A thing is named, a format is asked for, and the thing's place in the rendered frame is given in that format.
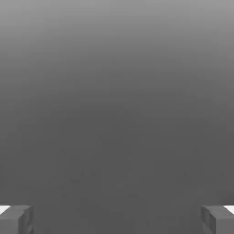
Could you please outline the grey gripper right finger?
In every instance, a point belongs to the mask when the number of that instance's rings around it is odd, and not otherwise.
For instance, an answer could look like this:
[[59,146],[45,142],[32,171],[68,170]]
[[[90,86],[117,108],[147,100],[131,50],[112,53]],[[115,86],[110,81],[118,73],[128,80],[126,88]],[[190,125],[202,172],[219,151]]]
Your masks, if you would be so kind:
[[202,206],[203,234],[234,234],[234,205]]

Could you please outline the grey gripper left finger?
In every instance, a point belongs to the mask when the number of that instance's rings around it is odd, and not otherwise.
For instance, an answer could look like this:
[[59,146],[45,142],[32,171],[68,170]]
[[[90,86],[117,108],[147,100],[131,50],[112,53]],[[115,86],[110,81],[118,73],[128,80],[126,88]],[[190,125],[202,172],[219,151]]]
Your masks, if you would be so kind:
[[0,234],[34,234],[34,208],[0,205]]

